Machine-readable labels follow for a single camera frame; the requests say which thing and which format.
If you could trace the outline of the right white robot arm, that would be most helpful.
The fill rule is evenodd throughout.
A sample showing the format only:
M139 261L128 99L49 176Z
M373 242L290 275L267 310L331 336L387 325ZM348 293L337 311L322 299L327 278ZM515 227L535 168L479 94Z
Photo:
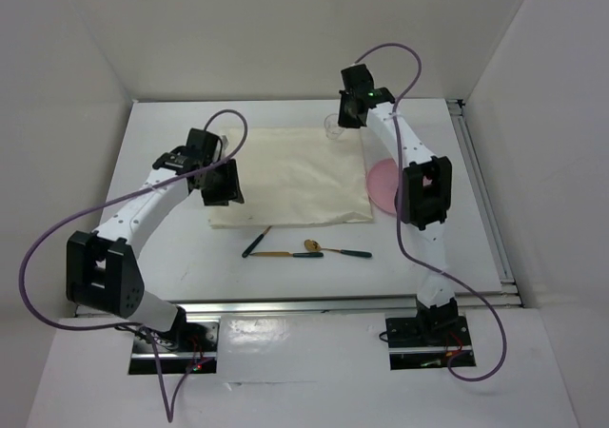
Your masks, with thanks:
M442 274L448 268L443 235L451 206L452 164L427 148L397 110L391 92L375 87L366 65L350 66L341 75L344 88L338 126L365 126L389 150L399 171L396 217L412 229L416 249L410 255L424 268L418 281L415 318L395 332L388 331L386 339L436 345L459 317L454 289Z

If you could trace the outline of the cream cloth napkin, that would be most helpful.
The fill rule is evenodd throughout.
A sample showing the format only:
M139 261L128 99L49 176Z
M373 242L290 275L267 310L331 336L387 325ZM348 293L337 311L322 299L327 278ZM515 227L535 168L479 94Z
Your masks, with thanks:
M373 220L357 131L331 140L320 127L254 128L235 160L245 202L210 208L213 228Z

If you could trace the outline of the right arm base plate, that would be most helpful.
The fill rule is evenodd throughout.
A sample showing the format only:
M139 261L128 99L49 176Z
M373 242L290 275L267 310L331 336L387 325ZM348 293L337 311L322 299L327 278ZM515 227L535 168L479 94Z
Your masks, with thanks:
M451 359L454 367L476 365L464 316L434 332L424 332L415 318L389 318L379 339L388 347L392 371L446 368Z

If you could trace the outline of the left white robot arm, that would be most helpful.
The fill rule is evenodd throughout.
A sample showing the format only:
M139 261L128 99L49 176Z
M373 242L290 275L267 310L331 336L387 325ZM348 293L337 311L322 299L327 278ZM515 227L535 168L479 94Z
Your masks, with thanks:
M206 206L243 202L236 162L221 160L226 144L224 137L191 129L184 145L153 163L143 195L93 231L74 232L67 242L68 300L144 325L167 351L207 345L207 327L146 290L138 258L157 227L192 192L200 192Z

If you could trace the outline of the clear drinking glass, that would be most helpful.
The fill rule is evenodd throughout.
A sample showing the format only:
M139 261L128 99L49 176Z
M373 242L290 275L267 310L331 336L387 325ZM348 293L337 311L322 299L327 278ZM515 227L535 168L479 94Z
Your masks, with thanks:
M324 131L328 140L335 141L343 133L344 128L339 125L339 114L332 113L324 119Z

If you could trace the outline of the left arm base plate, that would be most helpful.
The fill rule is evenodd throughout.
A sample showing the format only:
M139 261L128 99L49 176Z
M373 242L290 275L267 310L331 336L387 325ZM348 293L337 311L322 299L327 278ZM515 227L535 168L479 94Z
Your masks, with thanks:
M132 376L155 375L154 350L157 350L164 375L177 376L185 372L193 375L215 374L219 328L217 321L190 323L186 332L176 340L155 331L130 330L134 337L128 373Z

